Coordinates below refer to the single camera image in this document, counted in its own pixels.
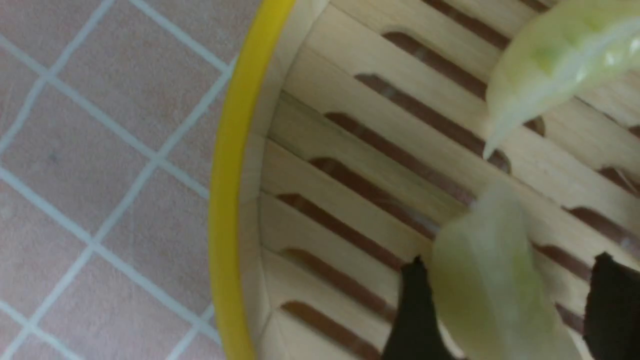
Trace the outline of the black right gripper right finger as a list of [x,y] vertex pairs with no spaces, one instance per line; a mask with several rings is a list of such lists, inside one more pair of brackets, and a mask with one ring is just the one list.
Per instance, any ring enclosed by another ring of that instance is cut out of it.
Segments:
[[640,274],[606,252],[592,267],[583,339],[595,360],[640,358]]

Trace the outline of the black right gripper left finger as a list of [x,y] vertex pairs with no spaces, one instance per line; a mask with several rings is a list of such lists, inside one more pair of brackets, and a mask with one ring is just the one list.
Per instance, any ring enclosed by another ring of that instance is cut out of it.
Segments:
[[384,360],[452,360],[439,330],[428,272],[420,256],[401,268],[397,314]]

